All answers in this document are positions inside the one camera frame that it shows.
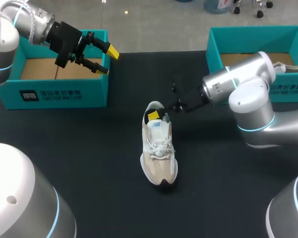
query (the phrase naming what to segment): black mat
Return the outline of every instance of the black mat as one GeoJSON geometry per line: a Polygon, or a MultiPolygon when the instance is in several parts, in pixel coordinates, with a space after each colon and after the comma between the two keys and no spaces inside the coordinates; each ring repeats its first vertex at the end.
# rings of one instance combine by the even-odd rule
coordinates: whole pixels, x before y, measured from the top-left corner
{"type": "Polygon", "coordinates": [[[193,84],[207,73],[205,52],[121,54],[108,108],[6,111],[0,102],[0,142],[27,154],[68,202],[78,238],[267,238],[267,206],[298,175],[298,147],[246,146],[228,106],[170,115],[173,191],[156,190],[141,169],[147,104],[172,77],[193,84]]]}

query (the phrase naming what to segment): teal cardboard box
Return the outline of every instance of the teal cardboard box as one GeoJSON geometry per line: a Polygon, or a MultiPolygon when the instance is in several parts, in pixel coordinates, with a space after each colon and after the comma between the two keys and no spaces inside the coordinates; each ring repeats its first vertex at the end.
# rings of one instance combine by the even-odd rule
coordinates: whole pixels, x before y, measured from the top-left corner
{"type": "MultiPolygon", "coordinates": [[[[107,42],[106,30],[81,30],[95,32],[95,37],[107,42]]],[[[102,66],[109,69],[110,57],[96,47],[86,46],[85,58],[98,58],[102,66]]],[[[48,108],[91,108],[106,107],[108,75],[96,75],[95,78],[75,79],[21,79],[27,60],[56,58],[57,54],[46,46],[30,45],[28,40],[20,37],[20,43],[8,81],[0,86],[0,98],[7,109],[48,109],[48,108]]],[[[77,65],[87,73],[90,70],[77,65]]],[[[65,70],[54,65],[55,71],[65,70]]]]}
{"type": "MultiPolygon", "coordinates": [[[[225,59],[243,60],[244,54],[268,53],[273,63],[298,65],[298,26],[240,26],[210,29],[207,62],[210,73],[223,66],[225,59]]],[[[271,86],[272,102],[298,102],[298,73],[277,73],[271,86]]]]}

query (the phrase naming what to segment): shoe laces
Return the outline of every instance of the shoe laces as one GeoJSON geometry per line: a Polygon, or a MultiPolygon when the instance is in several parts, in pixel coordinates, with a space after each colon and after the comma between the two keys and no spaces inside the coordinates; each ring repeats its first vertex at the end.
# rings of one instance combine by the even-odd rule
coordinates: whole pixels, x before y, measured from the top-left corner
{"type": "Polygon", "coordinates": [[[171,149],[171,136],[167,140],[155,140],[152,143],[147,139],[148,145],[150,146],[150,157],[157,160],[164,160],[169,155],[163,156],[166,152],[174,152],[175,150],[171,149]]]}

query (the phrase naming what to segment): shoe sole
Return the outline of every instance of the shoe sole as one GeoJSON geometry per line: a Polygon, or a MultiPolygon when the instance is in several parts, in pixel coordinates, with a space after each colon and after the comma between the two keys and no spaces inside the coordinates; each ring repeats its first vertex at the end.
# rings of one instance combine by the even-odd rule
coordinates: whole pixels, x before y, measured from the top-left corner
{"type": "MultiPolygon", "coordinates": [[[[175,177],[174,177],[174,181],[175,181],[176,178],[177,178],[177,176],[178,176],[178,162],[177,162],[176,159],[174,159],[174,160],[175,160],[175,177]]],[[[144,168],[144,157],[143,157],[143,154],[141,154],[141,156],[140,156],[140,164],[141,164],[141,168],[143,169],[143,171],[144,171],[144,173],[145,173],[147,179],[148,179],[152,184],[154,184],[154,185],[156,185],[156,186],[159,186],[159,184],[154,183],[154,182],[150,179],[150,177],[148,176],[148,174],[146,173],[145,168],[144,168]]]]}

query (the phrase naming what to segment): white sneaker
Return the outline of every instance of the white sneaker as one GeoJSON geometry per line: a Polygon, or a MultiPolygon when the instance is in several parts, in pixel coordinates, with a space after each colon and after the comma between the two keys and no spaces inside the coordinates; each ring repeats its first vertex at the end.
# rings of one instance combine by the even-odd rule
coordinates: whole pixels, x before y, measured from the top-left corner
{"type": "Polygon", "coordinates": [[[174,157],[171,122],[160,102],[151,102],[143,117],[143,153],[141,167],[148,180],[158,186],[172,184],[178,174],[174,157]]]}
{"type": "Polygon", "coordinates": [[[274,69],[276,73],[298,73],[298,66],[285,65],[281,62],[275,63],[274,69]]]}

